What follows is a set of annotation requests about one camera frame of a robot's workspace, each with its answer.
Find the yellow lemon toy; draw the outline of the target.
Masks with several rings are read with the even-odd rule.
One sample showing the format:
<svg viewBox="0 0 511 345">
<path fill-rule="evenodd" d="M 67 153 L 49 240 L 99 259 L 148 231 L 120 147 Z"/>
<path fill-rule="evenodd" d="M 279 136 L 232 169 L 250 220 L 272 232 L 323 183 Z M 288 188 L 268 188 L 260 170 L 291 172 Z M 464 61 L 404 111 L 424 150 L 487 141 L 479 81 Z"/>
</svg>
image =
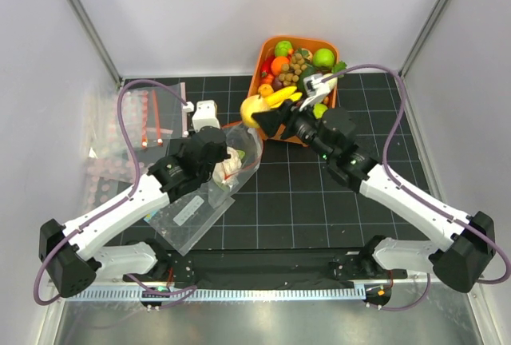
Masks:
<svg viewBox="0 0 511 345">
<path fill-rule="evenodd" d="M 240 106 L 241 120 L 248 128 L 259 128 L 258 122 L 253 118 L 254 113 L 267 112 L 270 105 L 260 95 L 247 97 Z"/>
</svg>

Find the white cauliflower toy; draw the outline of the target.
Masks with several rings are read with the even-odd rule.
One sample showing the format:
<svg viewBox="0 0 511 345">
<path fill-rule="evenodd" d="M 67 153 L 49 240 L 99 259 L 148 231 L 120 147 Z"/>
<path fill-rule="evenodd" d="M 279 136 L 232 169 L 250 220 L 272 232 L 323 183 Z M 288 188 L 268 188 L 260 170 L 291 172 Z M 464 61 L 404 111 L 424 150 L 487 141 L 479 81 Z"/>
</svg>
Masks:
<svg viewBox="0 0 511 345">
<path fill-rule="evenodd" d="M 245 151 L 228 147 L 229 158 L 217 163 L 212 173 L 213 181 L 220 187 L 232 188 L 238 184 L 238 173 L 243 167 Z"/>
</svg>

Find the orange zipper clear bag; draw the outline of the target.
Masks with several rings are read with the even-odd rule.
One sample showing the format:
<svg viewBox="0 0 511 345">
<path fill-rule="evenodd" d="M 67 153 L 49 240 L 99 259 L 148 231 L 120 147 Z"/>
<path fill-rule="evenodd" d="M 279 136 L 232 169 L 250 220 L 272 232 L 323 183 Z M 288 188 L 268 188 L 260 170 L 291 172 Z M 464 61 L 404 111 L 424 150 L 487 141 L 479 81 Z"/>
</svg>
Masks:
<svg viewBox="0 0 511 345">
<path fill-rule="evenodd" d="M 227 142 L 228 159 L 216 164 L 208 182 L 208 203 L 218 208 L 252 178 L 260 166 L 263 140 L 256 129 L 241 121 L 222 128 Z"/>
</svg>

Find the dark green avocado toy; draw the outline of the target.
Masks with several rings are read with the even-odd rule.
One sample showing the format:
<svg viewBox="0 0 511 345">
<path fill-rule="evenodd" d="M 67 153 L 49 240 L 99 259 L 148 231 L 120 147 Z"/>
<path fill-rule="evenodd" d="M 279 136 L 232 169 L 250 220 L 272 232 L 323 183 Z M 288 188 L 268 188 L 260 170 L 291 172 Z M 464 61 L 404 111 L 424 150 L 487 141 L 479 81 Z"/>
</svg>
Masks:
<svg viewBox="0 0 511 345">
<path fill-rule="evenodd" d="M 299 81 L 297 84 L 298 90 L 304 91 L 304 80 L 316 73 L 318 73 L 318 70 L 313 65 L 308 65 L 307 68 L 299 75 Z"/>
</svg>

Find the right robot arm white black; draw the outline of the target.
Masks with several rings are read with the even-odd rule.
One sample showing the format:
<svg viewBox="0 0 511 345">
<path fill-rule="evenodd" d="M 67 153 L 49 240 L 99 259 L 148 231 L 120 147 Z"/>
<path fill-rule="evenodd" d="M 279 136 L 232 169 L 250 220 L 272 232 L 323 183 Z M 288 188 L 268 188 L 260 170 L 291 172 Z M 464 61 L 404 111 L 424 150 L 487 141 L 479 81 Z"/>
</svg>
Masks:
<svg viewBox="0 0 511 345">
<path fill-rule="evenodd" d="M 345 109 L 329 109 L 316 118 L 309 108 L 286 100 L 253 113 L 252 119 L 269 137 L 297 137 L 326 161 L 338 184 L 385 206 L 426 236 L 419 241 L 375 237 L 359 259 L 365 276 L 377 278 L 394 269 L 432 273 L 462 293 L 479 282 L 496 253 L 493 219 L 450 207 L 371 156 L 356 144 L 355 123 Z"/>
</svg>

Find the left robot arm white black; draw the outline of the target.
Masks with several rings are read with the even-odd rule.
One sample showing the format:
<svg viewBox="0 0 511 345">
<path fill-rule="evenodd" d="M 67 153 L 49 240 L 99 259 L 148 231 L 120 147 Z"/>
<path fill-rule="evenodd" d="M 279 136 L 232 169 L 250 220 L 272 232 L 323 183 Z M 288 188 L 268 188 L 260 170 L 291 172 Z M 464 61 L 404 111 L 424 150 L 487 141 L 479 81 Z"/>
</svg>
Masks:
<svg viewBox="0 0 511 345">
<path fill-rule="evenodd" d="M 75 296 L 97 278 L 165 278 L 171 261 L 157 241 L 117 247 L 107 243 L 148 214 L 199 189 L 211 179 L 216 164 L 229 157 L 224 132 L 204 127 L 190 137 L 171 140 L 166 155 L 146 174 L 100 207 L 65 224 L 45 222 L 39 236 L 41 270 L 49 274 L 58 296 Z"/>
</svg>

